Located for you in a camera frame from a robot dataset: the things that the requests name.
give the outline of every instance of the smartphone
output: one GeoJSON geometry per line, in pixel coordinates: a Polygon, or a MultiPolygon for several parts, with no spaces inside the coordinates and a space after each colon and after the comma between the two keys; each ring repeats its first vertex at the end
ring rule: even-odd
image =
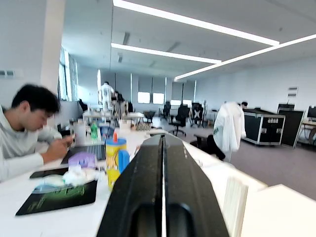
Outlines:
{"type": "Polygon", "coordinates": [[[34,172],[30,176],[30,179],[43,178],[51,174],[64,175],[67,171],[68,171],[68,167],[59,168],[59,169],[41,170],[41,171],[34,172]]]}

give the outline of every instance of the young man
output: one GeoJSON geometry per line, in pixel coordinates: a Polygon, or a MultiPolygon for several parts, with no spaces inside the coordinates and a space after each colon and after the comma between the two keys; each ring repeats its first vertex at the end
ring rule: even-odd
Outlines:
{"type": "Polygon", "coordinates": [[[15,95],[11,109],[0,106],[0,182],[62,158],[72,137],[47,127],[47,119],[60,104],[48,89],[27,84],[15,95]],[[50,144],[45,153],[35,153],[37,142],[50,144]]]}
{"type": "Polygon", "coordinates": [[[243,101],[243,102],[241,103],[242,109],[247,109],[247,106],[248,106],[248,102],[247,102],[247,101],[243,101]]]}
{"type": "Polygon", "coordinates": [[[109,85],[109,82],[106,81],[101,86],[101,94],[102,94],[102,102],[103,102],[103,110],[108,111],[112,110],[112,96],[114,96],[114,90],[109,85]]]}

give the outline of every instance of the white hoodie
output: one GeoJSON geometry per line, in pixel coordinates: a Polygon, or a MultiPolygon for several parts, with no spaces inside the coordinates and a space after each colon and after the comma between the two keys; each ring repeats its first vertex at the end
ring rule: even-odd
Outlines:
{"type": "Polygon", "coordinates": [[[218,112],[213,131],[214,141],[225,153],[225,160],[230,161],[230,155],[239,149],[241,137],[246,136],[244,113],[235,102],[223,104],[218,112]]]}
{"type": "Polygon", "coordinates": [[[0,182],[43,165],[43,158],[35,153],[37,142],[51,143],[61,138],[56,130],[46,126],[35,132],[12,129],[0,106],[0,182]]]}

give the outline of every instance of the led light strip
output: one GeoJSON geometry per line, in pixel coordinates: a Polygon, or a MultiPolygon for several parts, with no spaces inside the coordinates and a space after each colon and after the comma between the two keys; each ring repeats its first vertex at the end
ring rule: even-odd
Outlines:
{"type": "Polygon", "coordinates": [[[178,53],[169,53],[169,52],[157,51],[157,50],[152,50],[152,49],[147,49],[147,48],[138,48],[138,47],[123,45],[123,44],[118,44],[118,43],[111,43],[111,47],[129,50],[129,51],[134,51],[134,52],[148,53],[148,54],[160,55],[160,56],[165,56],[165,57],[171,57],[171,58],[180,58],[180,59],[197,61],[197,62],[212,63],[212,64],[221,63],[221,60],[215,60],[215,59],[209,59],[209,58],[200,58],[200,57],[194,57],[194,56],[178,54],[178,53]]]}
{"type": "Polygon", "coordinates": [[[272,50],[276,50],[276,49],[279,49],[279,48],[283,48],[283,47],[286,47],[286,46],[290,46],[290,45],[293,45],[293,44],[296,44],[296,43],[301,43],[301,42],[308,41],[308,40],[313,40],[313,39],[316,39],[316,34],[315,35],[311,35],[311,36],[306,36],[306,37],[303,37],[303,38],[300,38],[300,39],[295,39],[295,40],[292,40],[292,41],[289,41],[289,42],[285,42],[285,43],[282,43],[282,44],[279,44],[279,45],[276,45],[276,46],[272,46],[272,47],[268,47],[268,48],[265,48],[265,49],[261,49],[259,51],[255,51],[255,52],[252,52],[252,53],[249,53],[249,54],[245,54],[245,55],[242,55],[242,56],[239,56],[239,57],[236,57],[236,58],[232,58],[232,59],[226,60],[224,62],[215,64],[215,65],[211,65],[211,66],[208,66],[208,67],[205,67],[205,68],[201,68],[201,69],[189,72],[189,73],[185,73],[185,74],[176,76],[174,78],[174,80],[179,80],[179,79],[182,79],[182,78],[186,78],[186,77],[198,74],[198,73],[202,73],[202,72],[214,69],[214,68],[218,68],[218,67],[224,66],[224,65],[229,64],[229,63],[233,63],[233,62],[240,61],[240,60],[243,60],[243,59],[246,59],[246,58],[250,58],[250,57],[262,54],[262,53],[266,53],[266,52],[269,52],[269,51],[272,51],[272,50]]]}
{"type": "Polygon", "coordinates": [[[200,21],[200,20],[193,19],[190,17],[174,14],[174,13],[167,12],[167,11],[158,10],[158,9],[155,9],[152,7],[135,4],[132,2],[128,2],[128,1],[113,0],[113,5],[116,7],[132,10],[132,11],[137,11],[137,12],[145,13],[148,15],[157,16],[157,17],[161,17],[164,19],[181,22],[184,24],[201,27],[201,28],[208,29],[211,31],[217,31],[217,32],[221,32],[221,33],[224,33],[227,35],[236,36],[236,37],[240,37],[243,39],[252,40],[252,41],[256,41],[256,42],[260,42],[260,43],[264,43],[264,44],[268,44],[268,45],[274,46],[274,45],[279,44],[279,42],[276,40],[268,39],[268,38],[261,37],[261,36],[256,36],[256,35],[253,35],[250,33],[234,30],[234,29],[231,29],[228,27],[215,25],[215,24],[212,24],[209,22],[200,21]]]}

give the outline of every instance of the plastic bottle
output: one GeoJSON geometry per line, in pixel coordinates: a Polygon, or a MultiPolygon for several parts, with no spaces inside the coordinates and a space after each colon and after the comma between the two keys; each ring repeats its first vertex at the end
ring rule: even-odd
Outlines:
{"type": "Polygon", "coordinates": [[[98,126],[95,122],[91,125],[91,138],[92,139],[98,138],[98,126]]]}

